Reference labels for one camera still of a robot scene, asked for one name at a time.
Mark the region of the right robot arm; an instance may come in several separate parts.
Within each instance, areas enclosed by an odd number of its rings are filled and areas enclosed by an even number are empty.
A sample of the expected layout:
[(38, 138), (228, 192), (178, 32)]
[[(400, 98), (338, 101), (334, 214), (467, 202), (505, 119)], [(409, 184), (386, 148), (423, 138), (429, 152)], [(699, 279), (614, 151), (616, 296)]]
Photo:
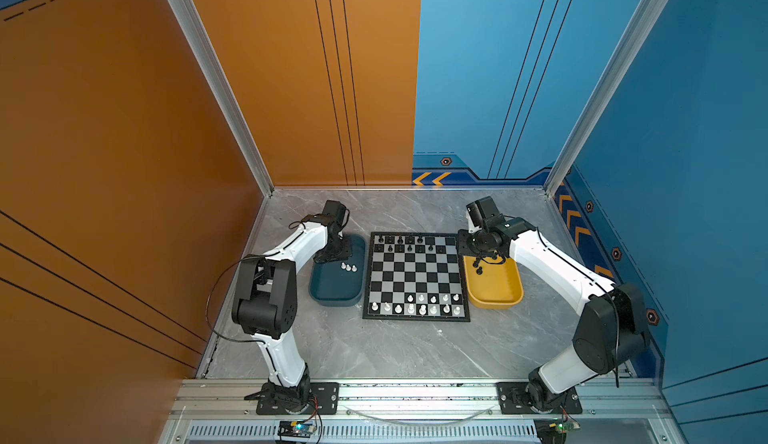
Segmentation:
[(574, 260), (520, 217), (505, 216), (491, 197), (466, 206), (467, 229), (458, 231), (458, 251), (475, 260), (511, 260), (557, 291), (579, 320), (571, 344), (531, 371), (527, 405), (539, 413), (562, 408), (575, 386), (616, 371), (643, 353), (651, 335), (643, 293), (618, 285)]

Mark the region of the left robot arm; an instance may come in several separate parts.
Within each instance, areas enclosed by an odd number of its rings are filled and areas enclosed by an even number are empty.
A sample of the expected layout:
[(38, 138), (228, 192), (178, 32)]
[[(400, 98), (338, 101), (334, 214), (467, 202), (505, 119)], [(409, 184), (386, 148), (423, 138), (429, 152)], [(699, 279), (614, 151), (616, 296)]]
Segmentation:
[(310, 403), (309, 368), (292, 331), (298, 311), (297, 274), (308, 262), (344, 262), (352, 255), (343, 235), (349, 211), (328, 200), (321, 213), (307, 215), (294, 233), (264, 255), (239, 263), (232, 321), (259, 346), (269, 375), (254, 397), (290, 413)]

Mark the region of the left green circuit board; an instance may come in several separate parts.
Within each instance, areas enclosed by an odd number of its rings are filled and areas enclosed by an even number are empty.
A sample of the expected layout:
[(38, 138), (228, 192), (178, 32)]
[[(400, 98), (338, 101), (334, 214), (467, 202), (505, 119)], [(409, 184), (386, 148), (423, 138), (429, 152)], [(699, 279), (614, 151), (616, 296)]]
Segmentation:
[(276, 440), (278, 443), (317, 443), (320, 428), (311, 421), (282, 420), (278, 424)]

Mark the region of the green circuit board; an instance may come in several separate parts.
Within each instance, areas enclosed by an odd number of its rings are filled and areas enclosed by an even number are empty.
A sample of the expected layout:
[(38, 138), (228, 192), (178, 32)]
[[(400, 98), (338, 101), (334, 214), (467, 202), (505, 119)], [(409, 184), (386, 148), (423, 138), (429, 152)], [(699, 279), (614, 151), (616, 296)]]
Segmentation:
[(317, 443), (320, 428), (311, 421), (282, 420), (278, 424), (276, 440), (278, 443)]
[(536, 434), (542, 444), (565, 444), (568, 436), (581, 429), (578, 421), (534, 421)]

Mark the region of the right green circuit board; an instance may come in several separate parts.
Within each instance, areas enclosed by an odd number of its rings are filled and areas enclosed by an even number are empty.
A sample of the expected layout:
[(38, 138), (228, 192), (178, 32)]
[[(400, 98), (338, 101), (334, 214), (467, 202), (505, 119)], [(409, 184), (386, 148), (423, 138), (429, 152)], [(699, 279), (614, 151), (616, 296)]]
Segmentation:
[(536, 434), (542, 444), (565, 444), (568, 436), (581, 429), (578, 421), (534, 421)]

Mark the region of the teal plastic tray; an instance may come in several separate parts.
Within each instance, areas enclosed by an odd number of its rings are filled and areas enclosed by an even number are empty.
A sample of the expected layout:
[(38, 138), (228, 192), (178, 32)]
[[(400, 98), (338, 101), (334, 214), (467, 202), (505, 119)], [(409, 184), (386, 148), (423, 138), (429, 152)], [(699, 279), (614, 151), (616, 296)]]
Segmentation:
[(309, 295), (326, 307), (350, 307), (359, 302), (367, 274), (367, 242), (357, 234), (349, 235), (352, 254), (343, 261), (314, 264)]

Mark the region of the yellow plastic tray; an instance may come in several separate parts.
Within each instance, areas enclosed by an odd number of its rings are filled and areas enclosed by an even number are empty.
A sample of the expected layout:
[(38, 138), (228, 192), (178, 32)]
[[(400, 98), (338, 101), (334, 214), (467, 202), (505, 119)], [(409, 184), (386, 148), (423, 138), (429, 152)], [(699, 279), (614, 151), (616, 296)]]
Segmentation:
[(481, 259), (464, 256), (464, 273), (469, 301), (480, 309), (503, 310), (518, 305), (524, 289), (514, 260)]

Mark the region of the black white chessboard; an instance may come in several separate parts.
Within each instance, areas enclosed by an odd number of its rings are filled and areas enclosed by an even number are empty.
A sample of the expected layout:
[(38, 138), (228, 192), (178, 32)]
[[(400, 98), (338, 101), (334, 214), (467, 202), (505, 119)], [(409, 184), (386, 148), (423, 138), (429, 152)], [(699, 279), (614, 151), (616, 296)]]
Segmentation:
[(374, 232), (370, 244), (363, 318), (471, 321), (456, 234)]

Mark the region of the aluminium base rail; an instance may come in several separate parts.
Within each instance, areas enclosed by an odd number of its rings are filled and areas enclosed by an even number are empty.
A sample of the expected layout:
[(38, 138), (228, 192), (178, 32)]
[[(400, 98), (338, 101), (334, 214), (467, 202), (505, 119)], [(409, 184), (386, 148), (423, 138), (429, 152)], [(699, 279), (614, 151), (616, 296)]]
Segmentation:
[(541, 443), (534, 421), (578, 421), (566, 443), (683, 443), (660, 391), (648, 379), (597, 378), (562, 408), (537, 413), (523, 383), (492, 378), (321, 380), (300, 413), (255, 400), (259, 380), (187, 380), (162, 443), (278, 443), (282, 420), (311, 421), (317, 443)]

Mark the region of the aluminium corner post left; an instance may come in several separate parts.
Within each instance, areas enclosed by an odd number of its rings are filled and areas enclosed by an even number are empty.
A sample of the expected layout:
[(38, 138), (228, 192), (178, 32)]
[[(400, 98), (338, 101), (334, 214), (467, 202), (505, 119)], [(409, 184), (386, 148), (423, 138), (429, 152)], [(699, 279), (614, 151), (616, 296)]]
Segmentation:
[(256, 181), (269, 198), (274, 184), (193, 0), (166, 0)]

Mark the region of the aluminium corner post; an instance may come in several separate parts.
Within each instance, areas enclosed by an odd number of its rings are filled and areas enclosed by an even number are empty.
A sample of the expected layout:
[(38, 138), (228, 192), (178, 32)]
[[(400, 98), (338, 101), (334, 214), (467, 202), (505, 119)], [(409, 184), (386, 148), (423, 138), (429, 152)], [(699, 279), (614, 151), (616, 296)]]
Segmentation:
[(166, 0), (256, 181), (269, 198), (274, 184), (193, 0)]
[(668, 2), (640, 0), (638, 3), (543, 185), (546, 196), (553, 197), (564, 182)]

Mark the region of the aluminium corner post right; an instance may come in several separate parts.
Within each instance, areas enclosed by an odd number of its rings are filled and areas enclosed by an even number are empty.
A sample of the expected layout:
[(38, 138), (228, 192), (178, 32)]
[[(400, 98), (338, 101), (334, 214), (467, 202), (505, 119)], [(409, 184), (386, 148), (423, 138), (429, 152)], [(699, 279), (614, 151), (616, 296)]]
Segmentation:
[(668, 2), (640, 0), (638, 3), (543, 185), (546, 196), (553, 197), (564, 182)]

